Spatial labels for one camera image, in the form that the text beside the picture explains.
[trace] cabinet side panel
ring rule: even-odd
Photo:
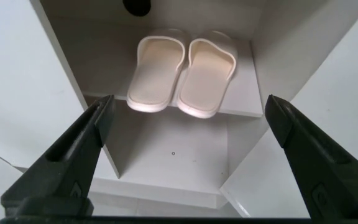
[[[252,40],[263,107],[292,100],[357,19],[358,1],[267,1]]]
[[[85,105],[42,13],[38,1],[0,3],[0,157],[21,167],[31,166]],[[112,169],[104,153],[101,158]]]

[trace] floor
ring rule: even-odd
[[[227,203],[220,210],[216,210],[95,192],[90,192],[88,197],[94,205],[94,216],[240,218],[240,215],[230,203]]]

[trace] black plastic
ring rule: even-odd
[[[113,96],[93,103],[2,195],[1,204],[6,216],[28,212],[33,215],[37,212],[40,215],[61,214],[59,209],[64,203],[77,208],[63,212],[65,215],[91,214],[91,203],[86,198],[113,117]],[[43,205],[35,211],[35,204],[40,202]]]
[[[150,0],[122,0],[125,8],[134,16],[146,16],[152,7]]]
[[[279,97],[269,96],[265,116],[312,220],[358,219],[358,160]]]

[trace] round hole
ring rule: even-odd
[[[146,16],[152,7],[150,0],[122,0],[125,8],[134,16]]]

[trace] slide sandal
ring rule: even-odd
[[[190,38],[176,29],[155,30],[137,46],[137,67],[127,104],[142,112],[158,112],[171,102]]]
[[[237,49],[226,34],[209,31],[193,40],[189,48],[189,69],[179,89],[179,109],[197,118],[214,116],[236,63]]]

